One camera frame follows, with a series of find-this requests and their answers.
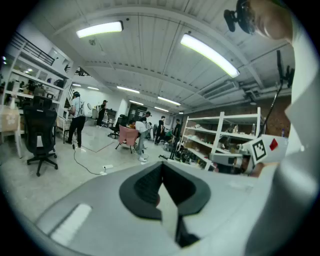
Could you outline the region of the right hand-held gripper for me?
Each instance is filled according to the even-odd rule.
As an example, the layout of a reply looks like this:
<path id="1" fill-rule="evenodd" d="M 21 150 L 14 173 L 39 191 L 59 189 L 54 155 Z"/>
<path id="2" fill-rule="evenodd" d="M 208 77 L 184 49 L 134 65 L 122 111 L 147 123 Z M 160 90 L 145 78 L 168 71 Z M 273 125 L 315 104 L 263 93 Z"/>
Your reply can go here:
<path id="1" fill-rule="evenodd" d="M 280 162 L 286 155 L 288 138 L 263 134 L 243 144 L 237 144 L 234 153 L 211 153 L 209 160 L 231 168 L 234 174 L 252 175 L 259 163 Z"/>

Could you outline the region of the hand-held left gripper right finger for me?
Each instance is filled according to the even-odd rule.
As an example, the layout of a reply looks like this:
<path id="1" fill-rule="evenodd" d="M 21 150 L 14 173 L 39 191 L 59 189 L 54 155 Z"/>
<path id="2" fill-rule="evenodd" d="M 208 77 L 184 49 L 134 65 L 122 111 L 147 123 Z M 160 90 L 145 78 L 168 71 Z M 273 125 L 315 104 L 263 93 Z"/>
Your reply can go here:
<path id="1" fill-rule="evenodd" d="M 184 217 L 198 214 L 211 198 L 211 189 L 202 179 L 164 162 L 161 166 L 162 183 L 177 207 L 175 242 L 187 247 L 200 240 L 188 232 Z"/>

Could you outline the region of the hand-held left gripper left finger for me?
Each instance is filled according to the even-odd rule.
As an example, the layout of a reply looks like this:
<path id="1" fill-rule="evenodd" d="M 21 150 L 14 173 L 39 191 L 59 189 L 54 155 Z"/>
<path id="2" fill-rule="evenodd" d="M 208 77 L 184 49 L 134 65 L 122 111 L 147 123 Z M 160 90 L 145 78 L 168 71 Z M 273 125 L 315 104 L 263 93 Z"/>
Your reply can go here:
<path id="1" fill-rule="evenodd" d="M 157 161 L 145 167 L 127 168 L 119 187 L 119 198 L 126 209 L 138 218 L 161 221 L 162 212 L 159 189 L 163 183 L 163 162 Z"/>

